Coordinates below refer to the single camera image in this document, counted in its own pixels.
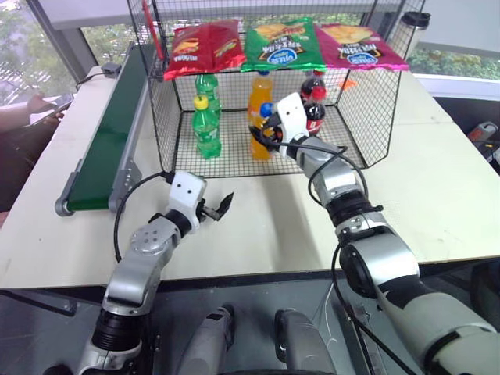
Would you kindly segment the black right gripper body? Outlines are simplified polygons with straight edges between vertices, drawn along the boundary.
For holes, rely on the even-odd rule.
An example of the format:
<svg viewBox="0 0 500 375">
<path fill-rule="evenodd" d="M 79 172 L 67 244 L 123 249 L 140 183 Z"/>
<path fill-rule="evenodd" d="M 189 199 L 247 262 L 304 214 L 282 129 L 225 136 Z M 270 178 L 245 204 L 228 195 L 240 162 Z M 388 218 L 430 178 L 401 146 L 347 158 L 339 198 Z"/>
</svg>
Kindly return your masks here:
<svg viewBox="0 0 500 375">
<path fill-rule="evenodd" d="M 277 154 L 281 157 L 285 157 L 287 148 L 281 144 L 284 141 L 284 132 L 282 129 L 282 121 L 278 112 L 274 112 L 270 116 L 262 119 L 261 128 L 264 127 L 273 128 L 273 146 L 272 148 L 266 148 L 266 150 L 271 154 Z"/>
</svg>

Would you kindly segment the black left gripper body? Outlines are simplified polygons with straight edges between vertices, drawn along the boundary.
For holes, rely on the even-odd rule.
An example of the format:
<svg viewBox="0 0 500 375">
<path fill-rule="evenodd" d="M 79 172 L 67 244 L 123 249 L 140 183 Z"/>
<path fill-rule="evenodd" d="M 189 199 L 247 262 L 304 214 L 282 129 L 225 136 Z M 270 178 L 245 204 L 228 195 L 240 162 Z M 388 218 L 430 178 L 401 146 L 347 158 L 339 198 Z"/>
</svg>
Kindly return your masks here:
<svg viewBox="0 0 500 375">
<path fill-rule="evenodd" d="M 214 221 L 218 221 L 219 220 L 218 211 L 216 209 L 208 207 L 205 203 L 206 203 L 206 200 L 204 198 L 202 198 L 201 201 L 197 205 L 196 216 L 198 218 L 198 221 L 200 223 L 202 223 L 207 218 L 210 218 L 211 220 L 214 220 Z"/>
</svg>

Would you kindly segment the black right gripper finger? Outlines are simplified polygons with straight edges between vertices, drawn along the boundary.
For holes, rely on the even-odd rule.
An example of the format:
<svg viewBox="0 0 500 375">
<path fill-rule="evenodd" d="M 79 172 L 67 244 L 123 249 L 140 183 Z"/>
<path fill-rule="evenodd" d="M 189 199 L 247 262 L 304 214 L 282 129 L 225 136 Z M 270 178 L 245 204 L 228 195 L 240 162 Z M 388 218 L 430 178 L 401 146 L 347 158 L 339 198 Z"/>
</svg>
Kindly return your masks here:
<svg viewBox="0 0 500 375">
<path fill-rule="evenodd" d="M 272 127 L 259 128 L 255 126 L 250 126 L 248 129 L 253 139 L 257 141 L 260 145 L 262 145 L 265 148 L 272 148 L 273 146 Z"/>
</svg>

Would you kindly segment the bystander hand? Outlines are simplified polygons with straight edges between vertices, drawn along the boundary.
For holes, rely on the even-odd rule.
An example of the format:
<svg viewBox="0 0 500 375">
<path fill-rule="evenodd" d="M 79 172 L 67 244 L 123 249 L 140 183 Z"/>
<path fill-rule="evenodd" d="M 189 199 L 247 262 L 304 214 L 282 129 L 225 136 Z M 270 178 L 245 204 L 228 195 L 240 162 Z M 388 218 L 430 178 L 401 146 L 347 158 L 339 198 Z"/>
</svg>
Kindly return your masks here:
<svg viewBox="0 0 500 375">
<path fill-rule="evenodd" d="M 44 100 L 43 95 L 34 95 L 27 102 L 28 120 L 30 125 L 58 125 L 64 118 L 62 111 L 56 112 L 56 105 Z"/>
</svg>

